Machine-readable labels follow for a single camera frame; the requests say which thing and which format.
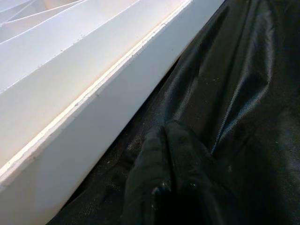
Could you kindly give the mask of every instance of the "white divider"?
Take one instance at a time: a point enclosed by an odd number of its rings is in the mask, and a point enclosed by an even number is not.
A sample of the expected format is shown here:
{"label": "white divider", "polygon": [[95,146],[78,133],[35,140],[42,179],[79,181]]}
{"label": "white divider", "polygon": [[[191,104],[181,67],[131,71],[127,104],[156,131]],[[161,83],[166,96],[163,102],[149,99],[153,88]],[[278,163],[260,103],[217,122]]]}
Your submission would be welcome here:
{"label": "white divider", "polygon": [[[0,166],[183,1],[137,1],[123,13],[102,24],[2,92],[0,94]],[[107,0],[108,5],[113,6],[113,3],[112,0]],[[39,41],[43,44],[40,49],[36,49],[39,52],[37,56],[45,52],[45,47],[51,46],[51,43]],[[25,60],[27,58],[30,56],[24,55],[23,61],[27,61]]]}
{"label": "white divider", "polygon": [[0,13],[31,0],[0,0]]}
{"label": "white divider", "polygon": [[1,224],[58,212],[222,2],[140,0],[0,95],[1,123],[23,126],[11,140],[50,120],[0,168]]}
{"label": "white divider", "polygon": [[57,7],[76,3],[78,0],[34,0],[32,3],[23,8],[19,13],[9,19],[9,21],[17,20],[29,15],[48,11]]}
{"label": "white divider", "polygon": [[2,26],[0,26],[0,43],[25,32],[26,30],[40,24],[41,22],[51,18],[67,8],[70,8],[71,6],[76,5],[81,1],[82,0],[79,0],[64,6],[4,23]]}
{"label": "white divider", "polygon": [[0,93],[136,1],[86,0],[0,43]]}
{"label": "white divider", "polygon": [[2,6],[0,4],[0,26],[7,22],[10,18],[20,12],[24,7],[30,4],[33,0],[27,1],[12,1],[14,4],[6,4],[10,1],[4,1]]}

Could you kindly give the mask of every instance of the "shiny black material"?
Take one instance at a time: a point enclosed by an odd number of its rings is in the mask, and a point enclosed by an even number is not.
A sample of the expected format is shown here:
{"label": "shiny black material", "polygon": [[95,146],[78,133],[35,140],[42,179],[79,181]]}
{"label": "shiny black material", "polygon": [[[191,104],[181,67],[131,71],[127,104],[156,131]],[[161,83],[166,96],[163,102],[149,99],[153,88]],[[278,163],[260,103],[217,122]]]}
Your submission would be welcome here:
{"label": "shiny black material", "polygon": [[130,171],[123,225],[246,225],[228,173],[187,127],[153,128]]}
{"label": "shiny black material", "polygon": [[299,40],[300,1],[226,0],[49,225],[121,224],[144,137],[169,120],[228,172],[250,223],[300,224]]}

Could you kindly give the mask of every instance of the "black nylon sheet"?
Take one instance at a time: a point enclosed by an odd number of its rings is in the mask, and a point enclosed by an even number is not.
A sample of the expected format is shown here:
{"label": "black nylon sheet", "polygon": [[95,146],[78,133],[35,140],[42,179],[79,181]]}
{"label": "black nylon sheet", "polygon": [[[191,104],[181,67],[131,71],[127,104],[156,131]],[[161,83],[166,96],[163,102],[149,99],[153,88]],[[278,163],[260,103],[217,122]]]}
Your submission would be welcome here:
{"label": "black nylon sheet", "polygon": [[228,173],[177,121],[152,128],[127,181],[123,225],[247,225]]}
{"label": "black nylon sheet", "polygon": [[300,1],[226,0],[48,225],[121,224],[144,137],[170,120],[228,173],[250,224],[300,225]]}

